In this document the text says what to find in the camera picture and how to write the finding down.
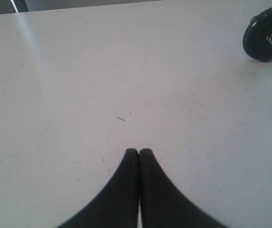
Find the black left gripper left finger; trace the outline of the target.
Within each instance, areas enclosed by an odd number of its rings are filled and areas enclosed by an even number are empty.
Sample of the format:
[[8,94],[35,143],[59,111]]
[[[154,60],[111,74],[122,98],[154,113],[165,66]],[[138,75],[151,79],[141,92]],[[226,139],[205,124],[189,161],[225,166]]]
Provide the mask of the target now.
[[112,178],[61,228],[136,228],[139,212],[139,154],[127,149]]

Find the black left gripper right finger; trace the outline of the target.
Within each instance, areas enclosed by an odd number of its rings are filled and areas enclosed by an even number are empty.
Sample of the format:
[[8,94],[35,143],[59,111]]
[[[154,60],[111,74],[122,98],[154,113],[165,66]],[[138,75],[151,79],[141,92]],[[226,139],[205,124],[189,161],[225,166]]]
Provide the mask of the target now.
[[140,208],[144,228],[224,228],[170,181],[151,149],[139,152]]

